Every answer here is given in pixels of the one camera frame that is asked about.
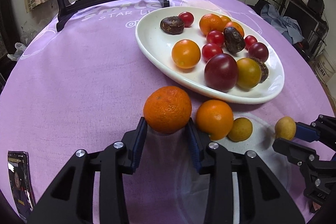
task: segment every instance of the speaker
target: speaker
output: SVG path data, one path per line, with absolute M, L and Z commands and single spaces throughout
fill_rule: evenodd
M 319 15 L 322 15 L 324 11 L 324 1 L 323 0 L 308 0 L 307 6 Z

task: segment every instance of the plastic bag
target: plastic bag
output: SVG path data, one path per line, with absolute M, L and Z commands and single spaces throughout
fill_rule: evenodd
M 7 54 L 7 57 L 12 61 L 18 61 L 23 52 L 26 50 L 26 46 L 22 43 L 15 43 L 16 52 L 14 54 Z

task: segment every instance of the small yellow fruit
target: small yellow fruit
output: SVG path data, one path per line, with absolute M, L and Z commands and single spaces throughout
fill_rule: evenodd
M 276 138 L 284 138 L 291 141 L 296 132 L 295 121 L 291 117 L 282 117 L 275 124 L 275 135 Z
M 228 134 L 230 140 L 234 142 L 246 141 L 252 135 L 253 126 L 249 119 L 238 118 L 233 121 L 233 127 Z

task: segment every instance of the silver screw head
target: silver screw head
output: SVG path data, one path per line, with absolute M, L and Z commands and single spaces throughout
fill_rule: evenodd
M 120 148 L 124 147 L 124 143 L 123 142 L 115 142 L 113 144 L 113 147 L 116 148 L 116 149 L 120 149 Z
M 85 155 L 85 151 L 83 149 L 79 149 L 79 150 L 76 151 L 76 156 L 78 158 L 80 158 L 80 157 L 82 157 L 84 155 Z
M 246 154 L 252 159 L 257 156 L 257 153 L 252 150 L 249 150 Z
M 320 179 L 317 179 L 317 180 L 315 181 L 315 185 L 316 185 L 317 187 L 319 187 L 320 184 L 321 184 L 321 180 L 320 180 Z
M 215 143 L 215 142 L 211 142 L 211 143 L 208 144 L 208 146 L 211 149 L 217 149 L 219 147 L 219 144 Z

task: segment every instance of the cherry tomato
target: cherry tomato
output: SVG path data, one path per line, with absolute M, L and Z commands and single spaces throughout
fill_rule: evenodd
M 205 62 L 220 53 L 223 53 L 222 48 L 214 43 L 206 44 L 202 48 L 202 57 Z
M 185 27 L 190 27 L 194 22 L 194 16 L 189 12 L 182 12 L 178 15 L 178 17 L 184 22 Z
M 248 35 L 247 37 L 245 37 L 245 49 L 249 49 L 249 47 L 254 44 L 254 43 L 257 43 L 258 40 L 253 36 L 253 35 Z
M 268 59 L 268 49 L 265 44 L 257 42 L 249 47 L 249 56 L 258 58 L 265 63 Z
M 229 54 L 217 54 L 212 57 L 204 68 L 204 79 L 208 87 L 228 91 L 238 80 L 238 66 L 236 60 Z
M 214 43 L 218 46 L 223 46 L 225 42 L 224 34 L 220 31 L 213 30 L 207 34 L 207 43 Z
M 259 84 L 261 68 L 257 62 L 250 58 L 242 58 L 237 61 L 238 81 L 237 85 L 243 89 L 251 89 Z
M 225 28 L 226 28 L 226 27 L 234 27 L 234 28 L 236 28 L 237 31 L 241 34 L 241 36 L 244 38 L 244 36 L 245 36 L 244 29 L 243 29 L 243 27 L 242 27 L 240 24 L 238 24 L 237 22 L 230 21 L 230 22 L 228 22 L 228 23 L 226 24 Z
M 226 25 L 227 23 L 229 23 L 231 21 L 231 19 L 227 16 L 219 16 L 219 17 L 224 22 L 224 25 Z
M 171 57 L 179 68 L 191 69 L 201 59 L 201 51 L 194 41 L 183 39 L 174 45 Z

